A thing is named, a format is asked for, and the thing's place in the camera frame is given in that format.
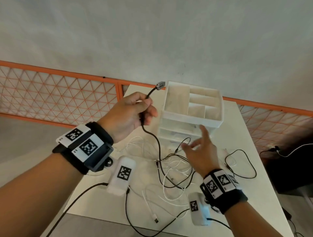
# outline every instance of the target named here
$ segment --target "plastic storage box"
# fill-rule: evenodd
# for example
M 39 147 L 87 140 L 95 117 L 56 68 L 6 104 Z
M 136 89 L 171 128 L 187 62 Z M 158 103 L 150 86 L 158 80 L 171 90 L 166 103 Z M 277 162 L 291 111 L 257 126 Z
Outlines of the plastic storage box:
M 168 82 L 158 138 L 163 145 L 177 147 L 187 137 L 191 141 L 200 138 L 200 124 L 212 135 L 223 120 L 223 98 L 218 90 Z

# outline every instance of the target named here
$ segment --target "white table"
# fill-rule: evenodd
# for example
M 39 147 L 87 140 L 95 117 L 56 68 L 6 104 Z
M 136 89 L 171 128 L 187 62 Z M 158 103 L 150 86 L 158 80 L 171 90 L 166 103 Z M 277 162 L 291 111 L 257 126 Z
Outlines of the white table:
M 135 91 L 140 91 L 147 94 L 150 90 L 151 88 L 130 85 L 126 95 L 129 95 Z M 158 111 L 161 110 L 162 104 L 164 103 L 164 95 L 164 90 L 154 91 L 151 95 L 151 98 L 154 101 L 154 106 L 158 109 Z M 219 151 L 226 148 L 230 153 L 236 149 L 242 149 L 247 153 L 252 164 L 257 170 L 258 175 L 255 179 L 237 179 L 241 183 L 245 194 L 249 198 L 249 203 L 284 237 L 293 237 L 289 224 L 284 216 L 277 196 L 266 174 L 261 159 L 259 158 L 257 150 L 253 144 L 237 104 L 235 102 L 224 101 L 224 106 L 224 122 L 214 133 L 212 142 L 217 146 Z M 147 127 L 147 130 L 156 133 L 158 123 L 159 118 L 154 119 L 152 124 Z M 126 139 L 119 142 L 118 144 L 115 144 L 114 147 L 118 149 L 124 148 L 126 143 L 134 136 L 141 136 L 142 138 L 149 139 L 151 142 L 155 142 L 152 136 L 144 133 L 141 127 L 139 127 Z M 219 158 L 223 159 L 224 157 L 225 154 L 219 152 Z M 254 172 L 242 152 L 236 152 L 233 157 L 237 161 L 237 165 L 233 168 L 236 173 L 239 173 L 243 176 L 253 175 Z M 140 194 L 147 184 L 153 183 L 161 187 L 158 180 L 155 162 L 147 161 L 140 157 L 132 158 L 137 162 L 137 168 L 135 170 L 135 175 L 133 176 L 130 183 L 131 187 Z M 72 201 L 88 187 L 99 182 L 108 181 L 110 172 L 105 170 L 102 173 L 103 175 L 99 176 L 86 175 L 74 190 L 68 203 L 72 203 Z M 186 189 L 186 193 L 195 191 L 201 192 L 199 185 L 202 183 L 202 179 L 198 174 L 195 174 L 193 183 L 196 184 L 190 185 L 190 187 Z M 163 195 L 161 188 L 155 187 L 155 192 Z M 134 226 L 160 230 L 173 219 L 173 217 L 171 217 L 164 210 L 151 204 L 152 209 L 159 218 L 159 223 L 156 224 L 152 220 L 151 215 L 148 212 L 146 204 L 142 198 L 135 195 L 132 191 L 129 193 L 128 198 L 128 215 Z M 149 192 L 148 199 L 164 206 L 174 215 L 177 215 L 182 210 L 188 208 L 188 206 L 175 207 L 167 204 Z M 182 197 L 178 200 L 177 203 L 186 204 L 187 199 Z M 125 215 L 125 196 L 116 197 L 106 193 L 105 189 L 98 187 L 93 188 L 84 194 L 77 201 L 77 203 L 72 206 L 68 213 L 129 225 Z M 227 224 L 227 221 L 223 215 L 211 211 L 211 216 L 212 218 Z M 212 223 L 211 226 L 194 226 L 191 221 L 190 213 L 187 213 L 183 219 L 174 221 L 164 230 L 164 232 L 197 237 L 233 236 L 229 229 L 225 228 L 219 223 Z

